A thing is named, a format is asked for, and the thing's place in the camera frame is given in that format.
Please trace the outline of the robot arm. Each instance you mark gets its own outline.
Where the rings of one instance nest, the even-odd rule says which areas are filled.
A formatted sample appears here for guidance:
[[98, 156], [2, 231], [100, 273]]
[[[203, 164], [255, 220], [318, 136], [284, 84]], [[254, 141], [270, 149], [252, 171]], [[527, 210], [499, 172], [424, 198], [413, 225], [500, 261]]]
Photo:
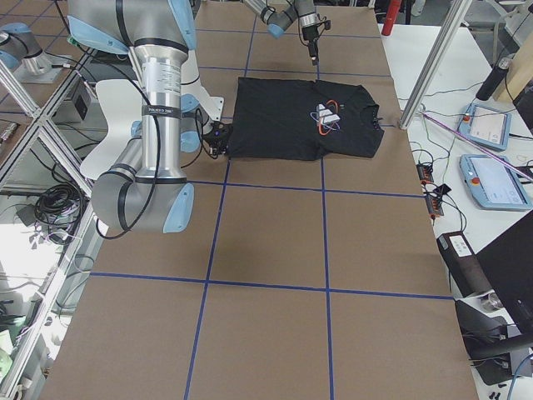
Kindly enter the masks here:
[[71, 1], [73, 38], [101, 52], [128, 55], [142, 97], [140, 129], [92, 188], [99, 221], [120, 236], [133, 229], [179, 233], [192, 215], [194, 187], [179, 161], [182, 118], [196, 138], [214, 128], [208, 107], [182, 109], [182, 65], [197, 46], [188, 1]]
[[297, 23], [301, 44], [307, 48], [311, 64], [318, 65], [320, 26], [324, 25], [328, 29], [330, 22], [327, 18], [320, 17], [313, 1], [286, 1], [282, 10], [277, 10], [268, 1], [242, 2], [260, 18], [274, 38], [280, 38], [293, 23]]

